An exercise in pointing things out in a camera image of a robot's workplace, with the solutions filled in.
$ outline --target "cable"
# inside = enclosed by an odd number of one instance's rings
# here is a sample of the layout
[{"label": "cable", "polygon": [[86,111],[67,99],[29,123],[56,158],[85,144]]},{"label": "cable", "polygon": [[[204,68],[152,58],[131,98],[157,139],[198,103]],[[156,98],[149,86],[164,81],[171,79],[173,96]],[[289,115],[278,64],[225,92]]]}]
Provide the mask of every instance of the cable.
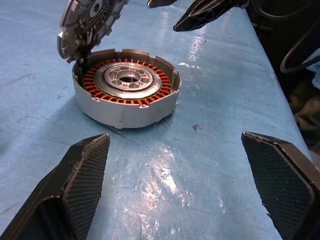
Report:
[{"label": "cable", "polygon": [[285,74],[294,73],[300,70],[305,69],[306,67],[309,67],[312,64],[315,64],[320,61],[320,54],[315,56],[309,61],[306,61],[305,63],[302,63],[298,66],[294,66],[291,68],[286,69],[286,64],[288,62],[288,59],[291,58],[292,54],[297,50],[297,48],[300,46],[300,44],[313,32],[313,30],[317,27],[317,25],[320,23],[320,18],[310,27],[310,29],[305,33],[304,36],[302,36],[299,41],[289,50],[289,52],[285,55],[284,59],[281,62],[280,70],[281,72]]},{"label": "cable", "polygon": [[301,13],[302,11],[304,11],[305,9],[309,8],[311,5],[312,5],[312,2],[310,1],[309,4],[306,4],[305,6],[289,13],[289,14],[286,14],[286,15],[282,15],[282,16],[277,16],[277,15],[271,15],[265,11],[263,11],[261,9],[261,7],[259,6],[259,3],[258,1],[259,0],[251,0],[252,1],[252,4],[253,4],[253,7],[254,9],[262,16],[264,16],[265,18],[267,19],[270,19],[270,20],[275,20],[275,21],[280,21],[280,20],[286,20],[286,19],[289,19],[299,13]]}]

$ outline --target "copper coil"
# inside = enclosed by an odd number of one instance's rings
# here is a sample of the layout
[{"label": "copper coil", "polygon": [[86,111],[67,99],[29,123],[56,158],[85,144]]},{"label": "copper coil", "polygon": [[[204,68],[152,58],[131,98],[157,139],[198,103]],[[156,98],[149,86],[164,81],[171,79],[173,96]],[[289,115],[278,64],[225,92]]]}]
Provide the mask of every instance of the copper coil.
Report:
[{"label": "copper coil", "polygon": [[101,98],[103,95],[104,95],[103,92],[99,91],[99,92],[96,93],[94,96],[95,96],[96,98]]},{"label": "copper coil", "polygon": [[87,87],[86,88],[86,90],[88,90],[88,91],[92,91],[92,90],[96,90],[97,88],[96,88],[96,86],[89,86],[89,87]]},{"label": "copper coil", "polygon": [[162,94],[170,94],[170,90],[161,89],[160,93],[162,93]]},{"label": "copper coil", "polygon": [[94,82],[93,77],[85,77],[83,80],[86,82],[91,82],[91,81],[92,81],[92,83]]},{"label": "copper coil", "polygon": [[155,96],[165,97],[166,95],[160,91],[160,92],[158,92]]},{"label": "copper coil", "polygon": [[84,83],[85,89],[89,93],[94,95],[96,98],[100,98],[103,100],[116,102],[116,103],[139,104],[139,105],[143,105],[143,104],[149,105],[150,103],[152,103],[156,100],[159,100],[159,99],[165,97],[166,95],[170,94],[171,82],[170,82],[170,79],[167,77],[167,75],[163,71],[158,69],[156,66],[152,66],[151,64],[146,63],[145,61],[143,61],[143,62],[141,62],[139,60],[134,61],[133,59],[130,60],[131,63],[137,63],[137,64],[141,64],[143,66],[146,66],[146,67],[154,70],[159,75],[159,77],[161,78],[161,81],[162,81],[162,86],[161,86],[160,91],[157,92],[155,95],[150,96],[148,98],[137,99],[137,100],[136,99],[121,99],[121,98],[113,97],[113,96],[110,96],[108,94],[101,92],[94,84],[94,76],[95,76],[96,72],[98,71],[98,69],[105,66],[105,65],[108,65],[110,63],[116,63],[116,62],[122,62],[122,61],[123,60],[121,58],[118,58],[117,60],[115,60],[115,59],[106,60],[106,61],[102,61],[102,62],[96,64],[95,66],[93,66],[84,75],[83,83]]},{"label": "copper coil", "polygon": [[98,92],[100,92],[98,89],[93,89],[91,91],[89,91],[92,95],[97,94]]}]

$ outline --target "wrinkled plastic sheet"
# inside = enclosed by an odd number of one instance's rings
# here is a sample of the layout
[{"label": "wrinkled plastic sheet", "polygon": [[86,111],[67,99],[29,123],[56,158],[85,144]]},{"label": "wrinkled plastic sheet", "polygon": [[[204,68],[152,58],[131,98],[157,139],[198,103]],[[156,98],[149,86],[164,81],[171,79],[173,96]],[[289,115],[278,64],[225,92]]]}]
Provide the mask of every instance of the wrinkled plastic sheet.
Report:
[{"label": "wrinkled plastic sheet", "polygon": [[[309,61],[313,59],[314,57],[318,56],[320,54],[320,48],[318,48],[314,53],[312,53],[306,60]],[[312,84],[315,86],[317,89],[320,89],[320,61],[318,61],[315,64],[312,64],[311,66],[308,66],[306,69],[308,69],[311,72],[315,73],[314,78],[312,79]]]},{"label": "wrinkled plastic sheet", "polygon": [[256,190],[243,131],[308,150],[246,11],[193,32],[172,26],[191,1],[132,0],[96,50],[141,49],[173,63],[173,115],[143,129],[102,126],[77,105],[56,47],[64,0],[0,8],[0,232],[70,145],[109,133],[102,197],[88,240],[279,240]]}]

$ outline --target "metal hub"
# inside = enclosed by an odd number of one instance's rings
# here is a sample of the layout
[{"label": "metal hub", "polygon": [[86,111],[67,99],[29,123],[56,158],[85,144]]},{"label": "metal hub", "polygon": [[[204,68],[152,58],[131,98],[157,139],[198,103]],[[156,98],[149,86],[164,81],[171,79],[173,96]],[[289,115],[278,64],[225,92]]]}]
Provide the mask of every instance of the metal hub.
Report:
[{"label": "metal hub", "polygon": [[121,99],[143,99],[154,95],[162,85],[160,76],[138,63],[117,62],[101,67],[93,78],[106,94]]}]

